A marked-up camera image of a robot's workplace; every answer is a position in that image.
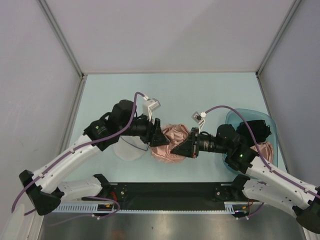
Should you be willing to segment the pink satin bra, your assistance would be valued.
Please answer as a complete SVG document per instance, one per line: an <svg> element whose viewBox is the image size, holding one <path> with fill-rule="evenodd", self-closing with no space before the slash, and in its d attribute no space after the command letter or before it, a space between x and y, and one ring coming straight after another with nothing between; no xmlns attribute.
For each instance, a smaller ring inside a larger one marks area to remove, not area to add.
<svg viewBox="0 0 320 240"><path fill-rule="evenodd" d="M260 142L257 144L262 156L269 162L273 163L274 160L274 149L270 142Z"/></svg>
<svg viewBox="0 0 320 240"><path fill-rule="evenodd" d="M185 141L190 131L185 124L168 124L162 128L162 133L169 140L168 145L150 147L150 154L159 162L177 164L182 162L186 157L171 153L171 151Z"/></svg>

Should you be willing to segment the white mesh laundry bag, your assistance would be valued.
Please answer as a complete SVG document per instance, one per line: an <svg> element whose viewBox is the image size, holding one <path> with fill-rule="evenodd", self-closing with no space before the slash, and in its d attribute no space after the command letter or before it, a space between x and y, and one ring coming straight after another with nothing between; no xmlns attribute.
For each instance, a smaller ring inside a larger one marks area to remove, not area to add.
<svg viewBox="0 0 320 240"><path fill-rule="evenodd" d="M112 145L113 152L123 161L134 161L141 158L148 150L139 136L120 136L117 143Z"/></svg>

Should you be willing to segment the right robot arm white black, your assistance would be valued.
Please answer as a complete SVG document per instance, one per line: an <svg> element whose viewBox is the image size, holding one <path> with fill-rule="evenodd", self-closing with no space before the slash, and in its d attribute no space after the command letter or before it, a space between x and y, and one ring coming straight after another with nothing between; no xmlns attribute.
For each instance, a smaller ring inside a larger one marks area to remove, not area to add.
<svg viewBox="0 0 320 240"><path fill-rule="evenodd" d="M239 175L233 180L231 196L257 200L293 216L305 229L320 232L320 189L267 161L251 149L230 124L220 125L216 136L192 128L188 138L171 151L175 155L197 158L199 152L226 154L225 163Z"/></svg>

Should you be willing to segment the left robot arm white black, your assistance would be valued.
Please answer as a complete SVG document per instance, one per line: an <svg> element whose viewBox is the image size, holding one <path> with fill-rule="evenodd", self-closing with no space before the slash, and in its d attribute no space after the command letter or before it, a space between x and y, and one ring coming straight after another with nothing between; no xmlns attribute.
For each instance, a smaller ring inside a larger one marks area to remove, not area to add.
<svg viewBox="0 0 320 240"><path fill-rule="evenodd" d="M152 113L160 107L155 98L145 100L143 113L136 115L134 102L121 100L112 111L93 121L78 140L63 153L42 168L19 174L35 211L44 216L54 211L62 202L76 199L105 200L113 197L112 186L103 174L86 180L65 182L65 178L86 160L102 153L117 143L122 136L139 137L149 147L170 143L163 134L159 118Z"/></svg>

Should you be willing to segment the black bra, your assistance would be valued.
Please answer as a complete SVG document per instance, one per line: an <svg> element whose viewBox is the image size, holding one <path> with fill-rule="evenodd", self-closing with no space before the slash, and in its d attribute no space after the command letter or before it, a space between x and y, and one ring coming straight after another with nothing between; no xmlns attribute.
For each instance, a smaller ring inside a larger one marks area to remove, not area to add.
<svg viewBox="0 0 320 240"><path fill-rule="evenodd" d="M267 125L265 120L250 120L247 123L255 137L257 144L265 142L266 139L272 134L270 125ZM236 132L242 136L245 143L249 147L252 147L254 145L254 141L250 134L250 131L244 122L240 123L240 125L236 129Z"/></svg>

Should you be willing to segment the teal plastic basin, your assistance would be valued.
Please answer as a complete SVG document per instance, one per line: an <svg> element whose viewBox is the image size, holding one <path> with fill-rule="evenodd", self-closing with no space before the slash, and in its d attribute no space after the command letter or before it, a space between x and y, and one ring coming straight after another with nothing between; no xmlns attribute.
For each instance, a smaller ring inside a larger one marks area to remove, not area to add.
<svg viewBox="0 0 320 240"><path fill-rule="evenodd" d="M243 109L243 108L236 108L236 111L238 111L244 119L248 121L253 120L265 120L265 123L267 125L270 125L271 135L268 136L268 138L265 140L265 142L270 142L273 146L273 165L278 167L278 135L277 135L277 127L274 122L274 120L267 114L264 114L259 111L255 110L249 110L249 109ZM236 130L237 127L242 123L243 120L232 110L230 110L226 117L225 117L225 124L232 125L233 128ZM250 148L254 149L257 152L257 148L255 145L251 146Z"/></svg>

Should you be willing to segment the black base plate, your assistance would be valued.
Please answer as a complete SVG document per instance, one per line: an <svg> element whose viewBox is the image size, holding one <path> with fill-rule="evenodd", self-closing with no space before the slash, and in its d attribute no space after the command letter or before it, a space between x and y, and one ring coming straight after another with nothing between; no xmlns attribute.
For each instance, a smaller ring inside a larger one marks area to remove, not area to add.
<svg viewBox="0 0 320 240"><path fill-rule="evenodd" d="M101 197L129 206L138 203L161 206L163 202L172 205L196 203L205 206L222 202L249 205L255 202L233 190L230 182L118 182L111 183Z"/></svg>

